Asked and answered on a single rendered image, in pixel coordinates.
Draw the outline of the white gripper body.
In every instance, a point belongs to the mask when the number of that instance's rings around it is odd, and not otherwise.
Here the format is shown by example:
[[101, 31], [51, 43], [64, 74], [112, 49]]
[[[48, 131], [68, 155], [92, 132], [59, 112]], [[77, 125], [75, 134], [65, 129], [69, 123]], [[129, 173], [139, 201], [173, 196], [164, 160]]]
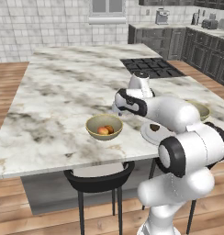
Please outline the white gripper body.
[[113, 111], [113, 113], [117, 113], [120, 117], [123, 116], [123, 115], [126, 115], [126, 111], [120, 110], [120, 109], [115, 105], [115, 103], [112, 104], [112, 111]]

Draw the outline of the white round plate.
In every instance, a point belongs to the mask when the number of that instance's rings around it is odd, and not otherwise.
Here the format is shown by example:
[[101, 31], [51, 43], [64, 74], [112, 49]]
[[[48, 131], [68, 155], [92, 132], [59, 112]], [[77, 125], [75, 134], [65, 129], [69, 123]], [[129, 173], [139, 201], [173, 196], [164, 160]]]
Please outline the white round plate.
[[[156, 124], [160, 126], [160, 129], [156, 132], [152, 131], [150, 129], [150, 124]], [[175, 133], [167, 129], [166, 127], [155, 123], [155, 122], [146, 122], [144, 123], [140, 128], [141, 136], [148, 141], [149, 143], [152, 143], [156, 146], [160, 144], [160, 142], [168, 137], [175, 136]]]

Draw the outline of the black hob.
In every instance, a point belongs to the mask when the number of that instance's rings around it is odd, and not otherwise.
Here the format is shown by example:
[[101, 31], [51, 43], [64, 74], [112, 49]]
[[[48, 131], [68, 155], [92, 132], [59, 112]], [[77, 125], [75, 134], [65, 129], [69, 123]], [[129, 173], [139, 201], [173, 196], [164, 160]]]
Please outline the black hob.
[[163, 58], [121, 59], [121, 62], [130, 73], [147, 73], [151, 79], [185, 76]]

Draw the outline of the dark grey base cupboards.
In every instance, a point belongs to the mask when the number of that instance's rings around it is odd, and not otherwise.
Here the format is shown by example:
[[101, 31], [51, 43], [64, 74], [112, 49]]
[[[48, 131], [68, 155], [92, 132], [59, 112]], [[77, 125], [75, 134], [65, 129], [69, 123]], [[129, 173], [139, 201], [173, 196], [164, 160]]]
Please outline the dark grey base cupboards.
[[190, 27], [129, 25], [128, 44], [143, 43], [165, 60], [184, 61], [224, 85], [224, 36]]

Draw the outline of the dark grey toaster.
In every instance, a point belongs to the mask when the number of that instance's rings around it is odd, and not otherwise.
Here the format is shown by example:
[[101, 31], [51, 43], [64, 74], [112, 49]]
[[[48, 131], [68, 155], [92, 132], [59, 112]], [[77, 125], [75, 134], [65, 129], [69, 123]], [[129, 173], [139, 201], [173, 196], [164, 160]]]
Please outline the dark grey toaster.
[[218, 21], [215, 19], [204, 19], [202, 21], [202, 28], [206, 28], [206, 29], [217, 29], [218, 28]]

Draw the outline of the dark wall cupboards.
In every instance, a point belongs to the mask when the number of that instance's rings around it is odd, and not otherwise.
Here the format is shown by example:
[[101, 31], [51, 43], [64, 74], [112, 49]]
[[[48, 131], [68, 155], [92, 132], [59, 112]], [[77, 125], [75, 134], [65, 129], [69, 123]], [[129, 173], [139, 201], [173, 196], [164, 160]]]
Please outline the dark wall cupboards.
[[224, 0], [139, 0], [140, 6], [200, 6], [224, 10]]

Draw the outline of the window with white sill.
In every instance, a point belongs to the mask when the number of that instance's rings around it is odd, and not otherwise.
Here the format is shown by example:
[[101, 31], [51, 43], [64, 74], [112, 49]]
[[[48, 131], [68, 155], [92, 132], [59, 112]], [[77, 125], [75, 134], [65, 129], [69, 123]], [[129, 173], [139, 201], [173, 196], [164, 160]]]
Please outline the window with white sill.
[[126, 0], [90, 0], [90, 25], [126, 23]]

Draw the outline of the grey island base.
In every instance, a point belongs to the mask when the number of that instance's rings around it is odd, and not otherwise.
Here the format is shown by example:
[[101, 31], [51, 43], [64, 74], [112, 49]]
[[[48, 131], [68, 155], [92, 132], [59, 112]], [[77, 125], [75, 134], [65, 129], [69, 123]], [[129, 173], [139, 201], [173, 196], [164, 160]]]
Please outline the grey island base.
[[[139, 183], [160, 173], [151, 159], [136, 161], [128, 181], [122, 186], [122, 198], [137, 198]], [[63, 172], [23, 176], [21, 181], [33, 215], [78, 208], [77, 192]]]

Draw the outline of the olive green bowl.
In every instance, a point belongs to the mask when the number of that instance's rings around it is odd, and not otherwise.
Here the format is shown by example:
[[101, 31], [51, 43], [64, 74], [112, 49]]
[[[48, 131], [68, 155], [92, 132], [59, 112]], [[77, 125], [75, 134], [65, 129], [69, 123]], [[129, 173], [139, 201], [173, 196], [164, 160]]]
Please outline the olive green bowl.
[[192, 104], [193, 106], [196, 107], [196, 109], [198, 110], [199, 114], [200, 114], [200, 119], [202, 121], [206, 120], [209, 115], [210, 115], [210, 110], [207, 106], [198, 103], [196, 101], [192, 101], [192, 100], [188, 100], [188, 103]]
[[[100, 135], [97, 133], [99, 127], [104, 127], [106, 125], [111, 125], [114, 129], [114, 133], [107, 135]], [[88, 133], [97, 140], [112, 140], [114, 139], [123, 129], [122, 121], [110, 114], [101, 114], [90, 117], [85, 123], [86, 130]]]

